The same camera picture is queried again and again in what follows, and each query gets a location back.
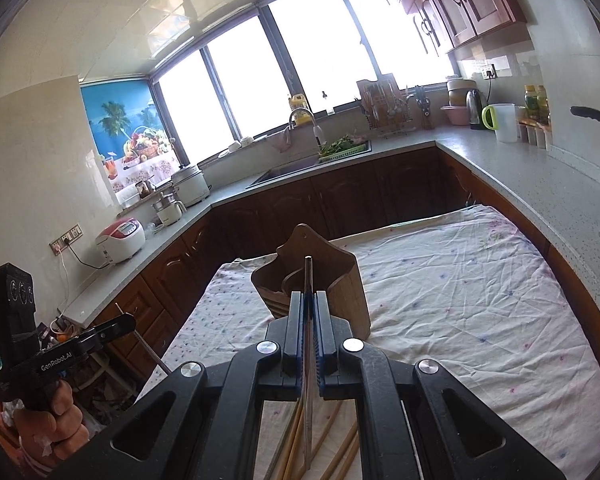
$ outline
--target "power outlet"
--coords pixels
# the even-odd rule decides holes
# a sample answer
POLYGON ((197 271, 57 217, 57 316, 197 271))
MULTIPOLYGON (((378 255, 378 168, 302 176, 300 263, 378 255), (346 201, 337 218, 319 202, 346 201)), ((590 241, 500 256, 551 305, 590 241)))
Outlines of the power outlet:
POLYGON ((56 240, 51 242, 49 244, 49 247, 51 247, 53 254, 58 256, 58 254, 60 254, 62 251, 64 251, 69 245, 74 243, 81 236, 82 236, 82 229, 80 229, 80 226, 78 224, 76 224, 71 229, 69 229, 67 232, 65 232, 61 237, 56 238, 56 240))
POLYGON ((484 79, 496 79, 498 74, 496 73, 496 66, 490 64, 482 67, 482 78, 484 79))

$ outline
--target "green basket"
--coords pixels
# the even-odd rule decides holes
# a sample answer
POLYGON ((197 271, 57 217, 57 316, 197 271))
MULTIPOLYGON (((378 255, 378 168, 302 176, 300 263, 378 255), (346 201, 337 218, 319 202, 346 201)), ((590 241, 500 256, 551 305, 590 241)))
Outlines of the green basket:
POLYGON ((333 155, 322 156, 318 159, 318 162, 333 162, 334 160, 339 160, 340 158, 346 158, 347 156, 366 152, 366 149, 366 142, 363 142, 362 144, 354 146, 353 148, 349 148, 348 150, 344 150, 343 152, 334 153, 333 155))

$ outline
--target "stainless steel sink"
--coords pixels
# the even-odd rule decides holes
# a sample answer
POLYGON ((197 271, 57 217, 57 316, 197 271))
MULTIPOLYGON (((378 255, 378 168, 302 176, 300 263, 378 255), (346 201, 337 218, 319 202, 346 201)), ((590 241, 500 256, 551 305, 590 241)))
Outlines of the stainless steel sink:
MULTIPOLYGON (((371 151, 371 141, 368 140, 366 142, 366 150, 361 153, 355 153, 353 155, 344 156, 343 158, 349 158, 350 156, 359 156, 364 153, 369 153, 371 151)), ((298 173, 299 171, 307 170, 314 166, 329 164, 329 162, 320 163, 318 159, 320 156, 318 154, 307 156, 305 158, 301 158, 300 160, 295 160, 288 164, 283 164, 282 166, 278 166, 277 168, 273 168, 272 170, 267 171, 267 173, 261 175, 256 180, 253 181, 252 184, 247 186, 247 189, 253 186, 257 186, 258 184, 262 184, 264 182, 268 182, 269 180, 274 180, 276 178, 281 178, 283 176, 287 176, 293 173, 298 173)))

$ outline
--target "bed sheet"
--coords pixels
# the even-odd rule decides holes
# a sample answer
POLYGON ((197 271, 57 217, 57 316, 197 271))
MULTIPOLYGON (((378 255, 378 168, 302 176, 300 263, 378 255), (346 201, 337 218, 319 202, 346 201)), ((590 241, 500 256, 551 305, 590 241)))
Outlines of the bed sheet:
MULTIPOLYGON (((334 243, 358 258, 369 343, 408 363, 436 359, 568 479, 592 471, 600 460, 600 368, 551 269, 515 225, 474 206, 334 243)), ((169 366, 227 361, 264 338, 272 317, 250 274, 271 258, 218 270, 167 350, 169 366)), ((154 371, 142 394, 163 377, 154 371)), ((315 434, 331 407, 317 403, 315 434)), ((290 412, 266 403, 255 478, 290 412)), ((348 403, 305 478, 320 478, 353 420, 348 403)), ((358 457, 346 478, 361 477, 358 457)))

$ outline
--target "gray countertop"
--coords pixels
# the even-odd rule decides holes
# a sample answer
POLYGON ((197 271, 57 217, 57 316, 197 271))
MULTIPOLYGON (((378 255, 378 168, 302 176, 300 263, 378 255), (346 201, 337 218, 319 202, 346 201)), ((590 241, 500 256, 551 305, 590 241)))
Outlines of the gray countertop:
POLYGON ((503 144, 492 132, 446 126, 390 139, 373 139, 372 151, 246 189, 259 175, 213 190, 180 221, 149 238, 131 259, 107 268, 64 316, 87 327, 164 248, 212 207, 308 176, 359 162, 437 145, 509 200, 574 269, 600 309, 600 184, 529 144, 503 144))

